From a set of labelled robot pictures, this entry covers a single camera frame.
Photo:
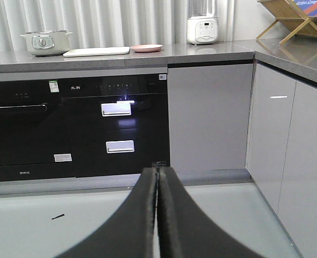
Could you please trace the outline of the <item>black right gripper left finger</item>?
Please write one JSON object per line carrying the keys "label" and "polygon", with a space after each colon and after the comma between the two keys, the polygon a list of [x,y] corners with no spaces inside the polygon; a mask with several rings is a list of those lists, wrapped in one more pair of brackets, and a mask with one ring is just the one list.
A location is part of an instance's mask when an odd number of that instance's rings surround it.
{"label": "black right gripper left finger", "polygon": [[143,169],[112,216],[57,257],[153,257],[156,182],[156,169]]}

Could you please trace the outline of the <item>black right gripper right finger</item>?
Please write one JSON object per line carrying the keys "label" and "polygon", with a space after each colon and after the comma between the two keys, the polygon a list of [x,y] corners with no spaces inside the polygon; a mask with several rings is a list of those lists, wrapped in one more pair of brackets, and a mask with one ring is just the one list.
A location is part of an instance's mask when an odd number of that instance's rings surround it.
{"label": "black right gripper right finger", "polygon": [[171,167],[158,171],[157,225],[161,257],[260,257],[202,211]]}

